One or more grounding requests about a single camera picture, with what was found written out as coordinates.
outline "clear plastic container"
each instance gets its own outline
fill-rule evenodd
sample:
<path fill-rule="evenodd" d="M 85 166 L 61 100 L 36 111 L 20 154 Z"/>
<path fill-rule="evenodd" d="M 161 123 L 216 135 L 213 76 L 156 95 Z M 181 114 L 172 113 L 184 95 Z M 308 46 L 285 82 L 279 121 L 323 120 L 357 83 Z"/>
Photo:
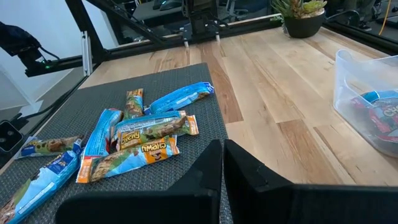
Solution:
<path fill-rule="evenodd" d="M 387 117 L 383 115 L 385 107 L 380 106 L 382 100 L 374 100 L 383 98 L 386 91 L 398 96 L 398 56 L 359 62 L 346 50 L 336 53 L 333 106 L 377 150 L 398 157 L 398 108 L 389 108 L 386 114 L 391 117 Z M 398 98 L 388 100 L 398 102 Z M 384 126 L 375 116 L 388 124 Z M 381 126 L 390 129 L 381 130 Z"/>

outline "floor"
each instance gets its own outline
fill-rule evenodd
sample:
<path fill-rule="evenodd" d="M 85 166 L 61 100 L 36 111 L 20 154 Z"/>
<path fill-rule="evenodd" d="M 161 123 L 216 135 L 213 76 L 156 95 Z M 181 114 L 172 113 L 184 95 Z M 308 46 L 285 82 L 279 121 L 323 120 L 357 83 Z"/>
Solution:
<path fill-rule="evenodd" d="M 207 63 L 228 136 L 298 183 L 398 185 L 398 160 L 378 153 L 333 109 L 335 54 L 387 55 L 321 29 L 280 28 L 102 63 L 80 88 Z"/>
<path fill-rule="evenodd" d="M 81 67 L 74 68 L 65 78 L 58 82 L 51 90 L 46 92 L 38 101 L 43 100 L 43 104 L 40 110 L 46 109 L 55 100 L 62 96 L 65 92 L 73 88 L 83 78 L 83 69 Z M 0 110 L 0 121 L 7 119 L 10 120 L 16 114 L 18 114 L 20 106 L 15 108 L 9 108 Z M 46 113 L 38 115 L 29 120 L 29 123 L 21 129 L 22 134 L 27 134 L 44 116 Z"/>

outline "wooden table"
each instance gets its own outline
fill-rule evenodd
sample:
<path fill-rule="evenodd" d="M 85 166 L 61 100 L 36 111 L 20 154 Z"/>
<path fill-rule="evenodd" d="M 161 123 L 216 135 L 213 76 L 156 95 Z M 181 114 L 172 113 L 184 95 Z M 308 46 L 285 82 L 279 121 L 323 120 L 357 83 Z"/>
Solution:
<path fill-rule="evenodd" d="M 104 62 L 80 88 L 206 62 L 229 138 L 280 175 L 398 185 L 398 160 L 373 149 L 332 107 L 339 49 L 359 60 L 387 56 L 327 29 L 290 39 L 276 28 Z"/>

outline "textured gray mat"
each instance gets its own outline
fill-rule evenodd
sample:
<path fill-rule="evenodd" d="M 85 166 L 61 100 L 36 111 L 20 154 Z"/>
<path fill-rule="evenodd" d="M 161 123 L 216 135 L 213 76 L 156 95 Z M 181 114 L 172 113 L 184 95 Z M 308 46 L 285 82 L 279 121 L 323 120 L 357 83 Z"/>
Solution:
<path fill-rule="evenodd" d="M 144 104 L 148 105 L 171 91 L 200 81 L 211 83 L 206 64 L 192 65 L 78 90 L 44 126 L 38 137 L 50 139 L 75 136 L 86 132 L 90 134 L 105 108 L 124 108 L 126 91 L 128 90 L 144 88 Z M 197 136 L 184 135 L 177 139 L 177 146 L 181 151 L 180 155 L 92 184 L 76 184 L 75 174 L 52 198 L 33 211 L 24 223 L 53 223 L 55 212 L 62 201 L 82 192 L 94 190 L 166 190 L 169 188 L 184 175 L 212 139 L 227 138 L 215 95 L 188 105 L 184 107 L 184 110 L 188 114 L 196 115 L 200 133 Z M 37 169 L 51 159 L 53 157 L 36 157 L 14 161 L 0 175 L 0 206 L 3 206 Z M 224 182 L 222 190 L 220 220 L 221 223 L 231 223 L 232 219 Z"/>

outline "potted plant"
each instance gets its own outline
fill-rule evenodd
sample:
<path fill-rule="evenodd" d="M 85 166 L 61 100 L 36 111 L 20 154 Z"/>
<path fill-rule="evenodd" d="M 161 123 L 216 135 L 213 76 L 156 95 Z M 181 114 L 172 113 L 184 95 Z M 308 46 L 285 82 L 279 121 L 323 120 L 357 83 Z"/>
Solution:
<path fill-rule="evenodd" d="M 327 1 L 272 0 L 272 7 L 282 14 L 291 37 L 306 38 L 315 35 L 325 18 Z"/>

